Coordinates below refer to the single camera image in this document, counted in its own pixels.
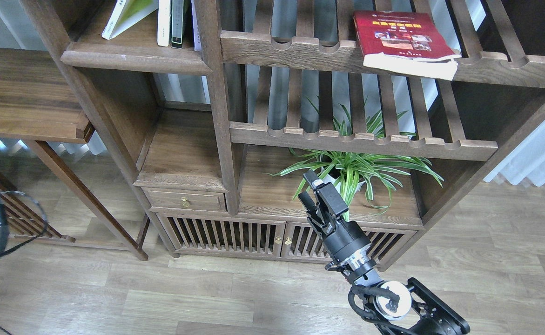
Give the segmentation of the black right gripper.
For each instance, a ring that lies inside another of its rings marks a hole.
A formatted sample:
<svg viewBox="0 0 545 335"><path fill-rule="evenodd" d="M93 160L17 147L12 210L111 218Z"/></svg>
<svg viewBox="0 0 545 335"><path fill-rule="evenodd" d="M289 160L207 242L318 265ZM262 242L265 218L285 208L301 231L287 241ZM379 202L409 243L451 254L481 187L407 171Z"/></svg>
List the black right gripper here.
<svg viewBox="0 0 545 335"><path fill-rule="evenodd" d="M323 236L323 245L332 262L327 271L368 271L374 267L369 257L371 241L355 221L340 218L349 211L344 199L333 184L320 180L313 170L303 174L304 180L314 192L312 200L307 192L298 195L308 214L308 221Z"/></svg>

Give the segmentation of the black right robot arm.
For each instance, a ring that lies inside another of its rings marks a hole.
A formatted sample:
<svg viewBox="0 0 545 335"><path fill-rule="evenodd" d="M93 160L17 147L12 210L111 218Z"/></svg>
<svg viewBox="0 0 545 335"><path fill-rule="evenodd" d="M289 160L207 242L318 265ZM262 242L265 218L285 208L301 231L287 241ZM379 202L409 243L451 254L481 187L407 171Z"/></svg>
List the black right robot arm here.
<svg viewBox="0 0 545 335"><path fill-rule="evenodd" d="M308 222L321 238L331 261L326 270L341 272L351 285L348 302L365 322L383 335L464 335L470 326L419 280L406 284L385 281L369 257L371 241L355 221L345 220L349 208L334 185L309 170L304 174L315 195L305 191L299 199Z"/></svg>

